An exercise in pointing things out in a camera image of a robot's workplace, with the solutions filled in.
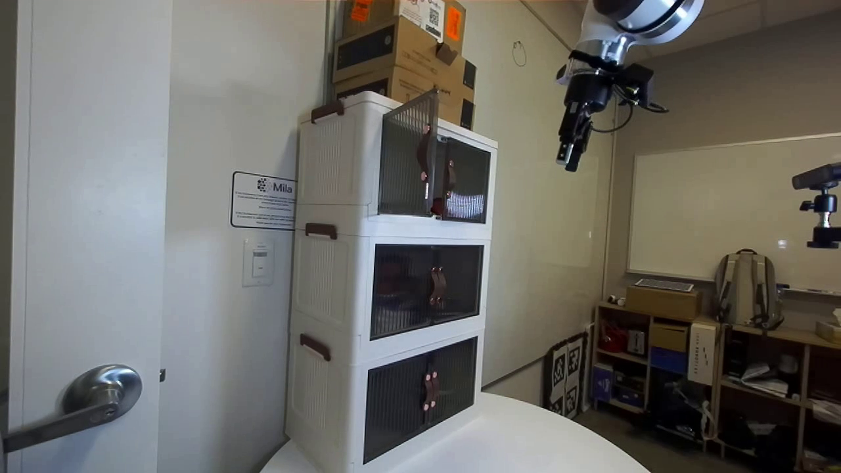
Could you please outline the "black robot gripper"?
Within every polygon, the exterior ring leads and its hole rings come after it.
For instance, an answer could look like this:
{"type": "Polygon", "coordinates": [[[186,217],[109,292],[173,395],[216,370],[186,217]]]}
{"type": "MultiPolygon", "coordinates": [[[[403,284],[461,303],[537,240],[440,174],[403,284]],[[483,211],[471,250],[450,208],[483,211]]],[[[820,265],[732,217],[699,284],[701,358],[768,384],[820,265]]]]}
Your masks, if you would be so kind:
{"type": "Polygon", "coordinates": [[[566,163],[566,170],[579,170],[579,163],[590,146],[590,124],[594,112],[603,112],[612,94],[621,98],[623,106],[645,108],[650,112],[657,110],[651,99],[651,69],[645,66],[608,66],[591,71],[574,71],[562,66],[558,71],[558,81],[569,86],[566,94],[566,116],[558,131],[561,149],[558,159],[566,163]]]}

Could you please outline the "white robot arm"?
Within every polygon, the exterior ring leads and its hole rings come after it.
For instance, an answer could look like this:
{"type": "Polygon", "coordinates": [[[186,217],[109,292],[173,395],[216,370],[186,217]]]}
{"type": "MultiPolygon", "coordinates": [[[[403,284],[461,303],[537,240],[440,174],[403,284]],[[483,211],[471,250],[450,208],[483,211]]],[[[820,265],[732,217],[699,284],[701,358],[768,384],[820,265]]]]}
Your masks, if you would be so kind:
{"type": "Polygon", "coordinates": [[[704,0],[590,0],[582,33],[558,81],[566,86],[558,163],[577,170],[590,146],[591,116],[612,94],[632,110],[662,112],[651,99],[655,71],[629,64],[636,45],[667,45],[699,19],[704,0]]]}

